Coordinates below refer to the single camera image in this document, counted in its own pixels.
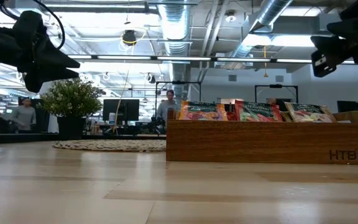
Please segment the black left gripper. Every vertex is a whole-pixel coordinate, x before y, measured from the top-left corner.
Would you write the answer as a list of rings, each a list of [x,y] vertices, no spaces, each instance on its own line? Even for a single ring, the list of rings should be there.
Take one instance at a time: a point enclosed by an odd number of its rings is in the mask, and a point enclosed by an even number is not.
[[[67,68],[79,68],[80,63],[57,49],[45,30],[16,31],[16,42],[21,48],[16,67],[18,72],[26,73],[24,83],[28,91],[38,93],[45,82],[79,77]],[[45,60],[66,68],[44,68]]]

